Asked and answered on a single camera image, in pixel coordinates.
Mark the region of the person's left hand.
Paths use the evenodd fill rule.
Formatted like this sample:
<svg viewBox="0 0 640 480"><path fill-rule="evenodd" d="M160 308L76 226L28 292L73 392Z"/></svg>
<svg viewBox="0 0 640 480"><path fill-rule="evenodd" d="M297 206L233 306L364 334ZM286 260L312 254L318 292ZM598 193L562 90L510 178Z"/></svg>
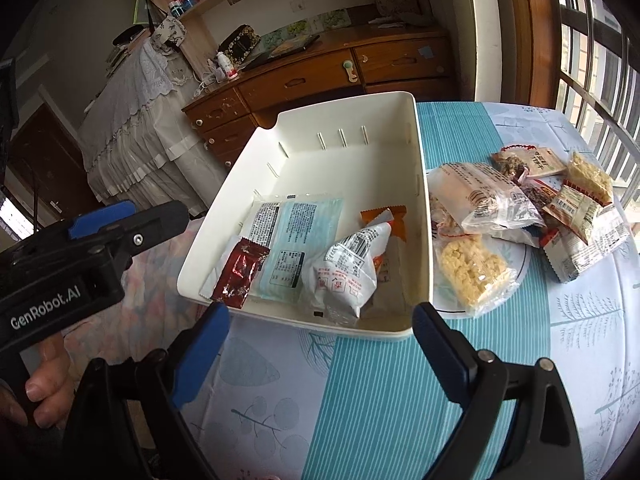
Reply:
<svg viewBox="0 0 640 480"><path fill-rule="evenodd" d="M38 344L40 364L25 382L26 396L38 403L34 421L40 428L62 428L74 400L74 383L70 377L70 356L61 333Z"/></svg>

